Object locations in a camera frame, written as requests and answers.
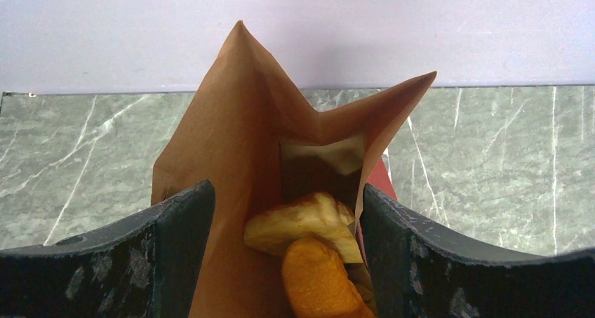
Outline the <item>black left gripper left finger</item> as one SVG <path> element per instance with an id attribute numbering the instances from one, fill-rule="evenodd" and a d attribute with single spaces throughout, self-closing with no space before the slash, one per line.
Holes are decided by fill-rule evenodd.
<path id="1" fill-rule="evenodd" d="M 201 181 L 106 226 L 1 252 L 2 317 L 187 317 L 215 210 Z"/>

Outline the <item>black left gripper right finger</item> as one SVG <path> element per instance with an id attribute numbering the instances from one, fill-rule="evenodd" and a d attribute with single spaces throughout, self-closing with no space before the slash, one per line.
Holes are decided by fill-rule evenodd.
<path id="1" fill-rule="evenodd" d="M 472 239 L 366 185 L 360 218 L 380 317 L 593 317 L 594 250 L 537 256 Z"/>

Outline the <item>red brown paper bag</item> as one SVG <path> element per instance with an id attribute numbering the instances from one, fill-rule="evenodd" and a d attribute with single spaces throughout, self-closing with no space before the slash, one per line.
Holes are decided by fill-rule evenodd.
<path id="1" fill-rule="evenodd" d="M 369 175 L 435 78 L 318 112 L 238 21 L 153 167 L 153 204 L 201 180 L 215 188 L 190 316 L 290 317 L 280 263 L 244 245 L 245 222 L 318 190 L 360 216 Z"/>

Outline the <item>orange fake bread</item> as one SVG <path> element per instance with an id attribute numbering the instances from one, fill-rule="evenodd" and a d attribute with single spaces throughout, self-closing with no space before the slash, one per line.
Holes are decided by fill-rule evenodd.
<path id="1" fill-rule="evenodd" d="M 286 250 L 281 276 L 296 317 L 374 317 L 336 251 L 306 237 Z"/>

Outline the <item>yellow fake bread slice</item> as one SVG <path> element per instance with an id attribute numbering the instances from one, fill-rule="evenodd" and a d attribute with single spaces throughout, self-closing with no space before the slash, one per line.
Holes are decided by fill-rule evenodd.
<path id="1" fill-rule="evenodd" d="M 294 242 L 316 237 L 337 251 L 347 264 L 363 262 L 359 245 L 350 231 L 353 211 L 327 192 L 315 192 L 291 204 L 252 217 L 245 225 L 244 244 L 281 257 Z"/>

